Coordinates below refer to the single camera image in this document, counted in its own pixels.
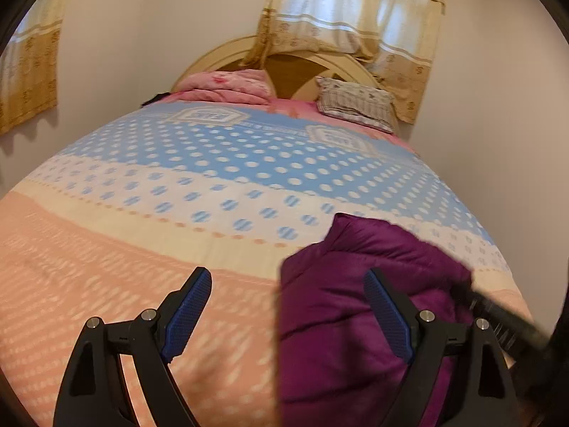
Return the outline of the purple hooded down jacket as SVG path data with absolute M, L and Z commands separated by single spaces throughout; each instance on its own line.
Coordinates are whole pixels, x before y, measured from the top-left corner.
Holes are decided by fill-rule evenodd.
M 377 426 L 406 364 L 390 349 L 365 294 L 379 268 L 419 310 L 453 323 L 470 311 L 450 295 L 472 273 L 386 221 L 337 213 L 326 237 L 281 268 L 277 396 L 283 426 Z

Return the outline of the polka dot bed quilt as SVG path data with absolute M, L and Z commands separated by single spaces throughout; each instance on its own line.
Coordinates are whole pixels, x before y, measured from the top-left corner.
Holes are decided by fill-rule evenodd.
M 275 426 L 280 267 L 337 213 L 404 227 L 528 315 L 487 231 L 396 137 L 302 101 L 156 103 L 70 144 L 2 198 L 2 371 L 50 425 L 84 323 L 131 319 L 203 266 L 213 291 L 172 364 L 176 381 L 204 426 Z

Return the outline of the grey patterned pillow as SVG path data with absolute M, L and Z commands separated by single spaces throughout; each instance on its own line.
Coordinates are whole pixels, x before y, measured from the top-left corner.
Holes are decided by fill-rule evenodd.
M 318 76 L 317 109 L 321 114 L 393 134 L 397 116 L 388 91 Z

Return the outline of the beige left window curtain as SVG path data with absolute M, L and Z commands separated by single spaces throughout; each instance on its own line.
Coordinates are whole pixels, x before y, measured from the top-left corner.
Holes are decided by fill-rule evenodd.
M 37 0 L 1 56 L 1 133 L 58 103 L 57 60 L 67 0 Z

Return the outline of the beige window curtain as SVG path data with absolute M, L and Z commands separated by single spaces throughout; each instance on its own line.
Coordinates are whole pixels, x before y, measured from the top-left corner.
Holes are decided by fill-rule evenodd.
M 296 51 L 352 56 L 413 125 L 435 57 L 446 0 L 266 0 L 242 64 Z
M 67 0 L 37 0 L 1 56 L 1 133 L 58 103 L 57 60 Z

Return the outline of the beige centre window curtain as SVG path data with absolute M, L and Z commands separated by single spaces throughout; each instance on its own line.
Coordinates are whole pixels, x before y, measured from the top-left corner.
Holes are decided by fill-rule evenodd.
M 242 64 L 296 51 L 352 56 L 413 125 L 435 57 L 446 0 L 266 0 Z

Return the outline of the cream wooden headboard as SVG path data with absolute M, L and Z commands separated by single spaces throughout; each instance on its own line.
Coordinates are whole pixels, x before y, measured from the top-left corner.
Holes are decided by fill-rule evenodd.
M 172 91 L 187 76 L 197 72 L 234 72 L 255 44 L 255 36 L 233 39 L 207 52 L 179 76 Z M 295 51 L 269 56 L 263 70 L 273 95 L 280 99 L 316 101 L 318 76 L 378 88 L 375 78 L 354 58 L 340 53 Z

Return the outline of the folded pink blanket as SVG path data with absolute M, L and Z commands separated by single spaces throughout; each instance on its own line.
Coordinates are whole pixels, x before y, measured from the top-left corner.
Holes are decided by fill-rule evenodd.
M 185 101 L 266 105 L 274 97 L 264 70 L 198 72 L 187 75 L 172 88 Z

